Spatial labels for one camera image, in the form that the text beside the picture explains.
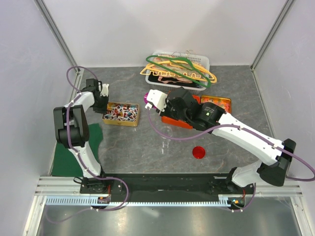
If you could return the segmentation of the gold tin of candies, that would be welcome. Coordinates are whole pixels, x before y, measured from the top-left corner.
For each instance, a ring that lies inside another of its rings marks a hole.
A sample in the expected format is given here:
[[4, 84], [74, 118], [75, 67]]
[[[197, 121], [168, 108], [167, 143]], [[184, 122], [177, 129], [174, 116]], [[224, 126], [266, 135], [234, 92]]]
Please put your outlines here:
[[140, 117], [140, 106], [133, 103], [109, 102], [102, 120], [108, 125], [136, 127]]

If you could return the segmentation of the orange tray of lollipops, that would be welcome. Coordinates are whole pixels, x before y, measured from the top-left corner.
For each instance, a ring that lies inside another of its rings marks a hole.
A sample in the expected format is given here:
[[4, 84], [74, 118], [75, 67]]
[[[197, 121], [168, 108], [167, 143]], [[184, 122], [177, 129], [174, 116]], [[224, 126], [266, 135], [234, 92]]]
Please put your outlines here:
[[168, 118], [168, 117], [161, 117], [162, 122], [173, 125], [173, 126], [177, 126], [177, 127], [182, 127], [182, 128], [186, 128], [186, 129], [193, 129], [193, 126], [187, 122], [181, 121], [181, 120], [174, 120], [172, 118]]

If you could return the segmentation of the purple plastic scoop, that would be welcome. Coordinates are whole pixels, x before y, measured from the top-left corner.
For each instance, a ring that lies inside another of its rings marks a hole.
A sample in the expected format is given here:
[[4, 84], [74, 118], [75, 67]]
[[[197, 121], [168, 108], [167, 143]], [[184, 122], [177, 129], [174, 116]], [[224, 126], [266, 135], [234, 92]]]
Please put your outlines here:
[[156, 91], [149, 91], [144, 96], [144, 102], [145, 102], [145, 109], [151, 110], [159, 110], [159, 101], [160, 101], [160, 95]]

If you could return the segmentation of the gold tin of gummies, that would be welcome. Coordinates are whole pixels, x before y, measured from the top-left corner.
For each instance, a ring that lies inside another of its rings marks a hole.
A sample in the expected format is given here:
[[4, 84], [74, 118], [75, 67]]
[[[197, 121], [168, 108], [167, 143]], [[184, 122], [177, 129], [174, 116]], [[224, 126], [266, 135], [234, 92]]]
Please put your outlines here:
[[201, 103], [207, 103], [207, 102], [214, 103], [220, 106], [221, 108], [225, 109], [226, 112], [232, 113], [232, 100], [230, 98], [202, 95], [200, 97], [200, 102]]

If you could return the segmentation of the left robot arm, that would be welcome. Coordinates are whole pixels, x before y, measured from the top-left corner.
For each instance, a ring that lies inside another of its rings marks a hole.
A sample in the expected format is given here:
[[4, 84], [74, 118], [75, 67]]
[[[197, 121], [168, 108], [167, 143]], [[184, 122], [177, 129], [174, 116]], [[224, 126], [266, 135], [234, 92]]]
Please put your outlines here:
[[68, 104], [53, 109], [55, 136], [72, 153], [78, 162], [82, 177], [76, 177], [81, 186], [81, 194], [104, 194], [108, 190], [108, 181], [104, 171], [96, 160], [90, 144], [89, 125], [86, 111], [104, 114], [109, 100], [109, 85], [97, 79], [87, 79], [86, 86], [79, 90]]

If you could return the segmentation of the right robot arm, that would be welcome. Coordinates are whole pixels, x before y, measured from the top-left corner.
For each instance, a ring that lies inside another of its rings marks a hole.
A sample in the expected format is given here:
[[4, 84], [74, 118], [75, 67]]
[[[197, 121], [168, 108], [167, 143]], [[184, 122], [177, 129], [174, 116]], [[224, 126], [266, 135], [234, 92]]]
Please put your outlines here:
[[225, 179], [230, 193], [238, 193], [249, 184], [264, 181], [281, 187], [284, 184], [296, 143], [266, 136], [238, 121], [220, 106], [199, 103], [183, 87], [168, 94], [154, 91], [147, 98], [152, 101], [160, 116], [180, 120], [197, 131], [227, 139], [255, 155], [258, 161], [244, 167], [234, 167]]

